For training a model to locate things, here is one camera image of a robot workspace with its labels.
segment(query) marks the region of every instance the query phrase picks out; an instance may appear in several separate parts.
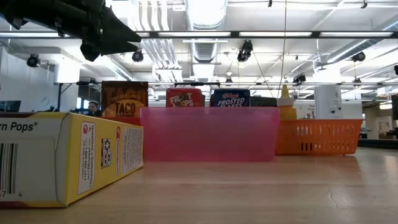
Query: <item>blue cereal box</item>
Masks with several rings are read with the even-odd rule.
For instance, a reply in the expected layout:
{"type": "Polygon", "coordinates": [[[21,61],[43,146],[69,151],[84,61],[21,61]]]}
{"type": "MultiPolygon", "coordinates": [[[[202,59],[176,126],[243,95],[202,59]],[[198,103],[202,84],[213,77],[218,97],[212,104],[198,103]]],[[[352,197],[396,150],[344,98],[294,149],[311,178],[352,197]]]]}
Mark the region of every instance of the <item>blue cereal box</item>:
{"type": "Polygon", "coordinates": [[[214,106],[250,106],[250,90],[217,89],[214,91],[214,106]]]}

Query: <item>person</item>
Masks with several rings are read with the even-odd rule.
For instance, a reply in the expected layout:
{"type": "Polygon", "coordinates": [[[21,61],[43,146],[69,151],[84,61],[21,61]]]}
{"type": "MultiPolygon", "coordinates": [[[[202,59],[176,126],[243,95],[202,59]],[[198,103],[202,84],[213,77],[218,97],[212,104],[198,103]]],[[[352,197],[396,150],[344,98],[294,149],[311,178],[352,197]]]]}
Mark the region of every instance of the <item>person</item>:
{"type": "Polygon", "coordinates": [[[88,103],[88,114],[87,116],[102,116],[101,110],[99,109],[99,104],[96,101],[90,101],[88,103]]]}

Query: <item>bottle cap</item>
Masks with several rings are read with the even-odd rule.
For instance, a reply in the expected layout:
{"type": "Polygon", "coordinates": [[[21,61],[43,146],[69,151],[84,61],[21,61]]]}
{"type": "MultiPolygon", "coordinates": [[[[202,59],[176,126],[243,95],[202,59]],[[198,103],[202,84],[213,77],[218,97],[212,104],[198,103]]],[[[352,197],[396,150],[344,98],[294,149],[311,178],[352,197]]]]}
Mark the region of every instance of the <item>bottle cap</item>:
{"type": "Polygon", "coordinates": [[[282,94],[279,99],[277,99],[278,106],[293,106],[294,99],[290,97],[287,85],[284,84],[282,87],[282,94]]]}

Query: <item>froot loops box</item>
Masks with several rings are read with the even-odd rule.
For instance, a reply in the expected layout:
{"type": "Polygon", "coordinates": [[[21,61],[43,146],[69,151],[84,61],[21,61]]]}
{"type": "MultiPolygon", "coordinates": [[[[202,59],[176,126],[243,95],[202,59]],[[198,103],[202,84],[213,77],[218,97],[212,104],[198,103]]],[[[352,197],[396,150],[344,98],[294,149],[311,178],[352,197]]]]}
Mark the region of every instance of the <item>froot loops box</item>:
{"type": "Polygon", "coordinates": [[[250,90],[217,89],[214,91],[214,106],[250,106],[250,90]]]}
{"type": "Polygon", "coordinates": [[[168,88],[166,107],[203,106],[201,90],[197,88],[168,88]]]}

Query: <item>red cereal box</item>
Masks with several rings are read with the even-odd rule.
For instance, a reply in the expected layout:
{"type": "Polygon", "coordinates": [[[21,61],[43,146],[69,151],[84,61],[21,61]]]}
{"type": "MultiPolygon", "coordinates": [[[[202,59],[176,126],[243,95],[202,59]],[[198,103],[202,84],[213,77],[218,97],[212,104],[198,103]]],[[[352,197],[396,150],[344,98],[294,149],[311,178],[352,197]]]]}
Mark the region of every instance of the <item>red cereal box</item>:
{"type": "Polygon", "coordinates": [[[166,107],[203,106],[201,90],[197,88],[168,88],[166,107]]]}

